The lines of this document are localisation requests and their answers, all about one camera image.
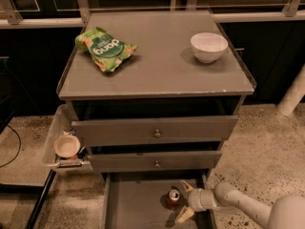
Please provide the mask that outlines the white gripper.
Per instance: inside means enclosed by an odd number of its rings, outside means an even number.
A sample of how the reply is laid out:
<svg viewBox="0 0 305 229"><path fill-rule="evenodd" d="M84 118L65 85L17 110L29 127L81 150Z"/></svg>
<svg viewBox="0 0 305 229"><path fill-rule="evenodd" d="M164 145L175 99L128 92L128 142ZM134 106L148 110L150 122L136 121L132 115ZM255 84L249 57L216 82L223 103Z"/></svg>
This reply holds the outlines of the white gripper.
<svg viewBox="0 0 305 229"><path fill-rule="evenodd" d="M206 190L202 188L193 188L186 180L181 180L184 190L189 193L188 203L190 207L184 206L179 215L176 217L176 223L183 223L190 219L195 212L216 209L218 207L217 200L214 196L213 190Z"/></svg>

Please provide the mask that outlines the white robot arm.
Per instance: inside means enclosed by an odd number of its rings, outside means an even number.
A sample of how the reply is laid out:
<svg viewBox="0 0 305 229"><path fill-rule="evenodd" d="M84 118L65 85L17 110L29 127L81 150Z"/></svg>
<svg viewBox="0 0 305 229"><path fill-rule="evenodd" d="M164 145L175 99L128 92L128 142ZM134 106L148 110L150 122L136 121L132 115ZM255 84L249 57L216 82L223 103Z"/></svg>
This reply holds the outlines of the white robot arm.
<svg viewBox="0 0 305 229"><path fill-rule="evenodd" d="M176 220L237 209L262 229L304 229L304 94L299 73L278 105L244 107L210 188L187 184L188 205Z"/></svg>

